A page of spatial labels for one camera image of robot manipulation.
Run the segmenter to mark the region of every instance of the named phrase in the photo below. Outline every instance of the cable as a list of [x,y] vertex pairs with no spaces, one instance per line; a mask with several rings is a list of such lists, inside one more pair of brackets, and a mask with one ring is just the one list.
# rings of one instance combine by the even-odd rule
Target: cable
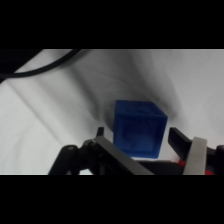
[[47,71],[65,63],[66,61],[68,61],[69,59],[71,59],[72,57],[77,55],[81,50],[82,49],[73,49],[68,54],[63,56],[62,58],[58,59],[57,61],[55,61],[55,62],[53,62],[49,65],[44,66],[44,67],[41,67],[41,68],[38,68],[38,69],[35,69],[35,70],[32,70],[32,71],[28,71],[28,72],[0,74],[0,78],[3,78],[3,79],[24,78],[24,77],[30,77],[30,76],[38,75],[38,74],[41,74],[43,72],[47,72]]

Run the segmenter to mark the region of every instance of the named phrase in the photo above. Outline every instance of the cube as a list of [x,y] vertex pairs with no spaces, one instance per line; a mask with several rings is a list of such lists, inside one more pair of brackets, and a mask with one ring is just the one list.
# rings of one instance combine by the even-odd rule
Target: cube
[[159,157],[168,117],[152,102],[116,102],[114,145],[130,157]]

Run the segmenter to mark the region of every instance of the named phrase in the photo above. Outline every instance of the black cable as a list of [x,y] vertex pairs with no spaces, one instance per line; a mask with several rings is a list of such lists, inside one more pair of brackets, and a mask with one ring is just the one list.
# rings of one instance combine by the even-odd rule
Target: black cable
[[7,78],[24,78],[24,77],[30,77],[30,76],[34,76],[34,75],[38,75],[41,74],[43,72],[47,72],[63,63],[65,63],[66,61],[68,61],[69,59],[71,59],[72,57],[74,57],[76,54],[78,54],[82,49],[73,49],[72,51],[70,51],[68,54],[66,54],[65,56],[63,56],[62,58],[58,59],[57,61],[46,65],[42,68],[38,68],[32,71],[28,71],[28,72],[20,72],[20,73],[5,73],[5,74],[0,74],[0,78],[3,79],[7,79]]

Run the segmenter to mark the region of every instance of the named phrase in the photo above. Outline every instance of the white cloth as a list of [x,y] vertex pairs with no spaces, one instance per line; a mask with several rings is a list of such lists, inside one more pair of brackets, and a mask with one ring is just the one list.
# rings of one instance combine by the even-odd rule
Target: white cloth
[[[20,71],[68,50],[44,50]],[[168,116],[160,160],[178,161],[167,143],[177,127],[189,138],[223,144],[224,50],[83,50],[45,74],[0,85],[0,174],[47,174],[60,149],[81,146],[106,128],[113,140],[116,100],[153,101]]]

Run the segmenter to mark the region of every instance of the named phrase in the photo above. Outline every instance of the blue cube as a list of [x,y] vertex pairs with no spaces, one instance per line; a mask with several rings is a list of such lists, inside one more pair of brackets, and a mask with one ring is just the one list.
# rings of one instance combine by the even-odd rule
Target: blue cube
[[159,157],[168,117],[152,102],[116,102],[114,145],[130,157]]

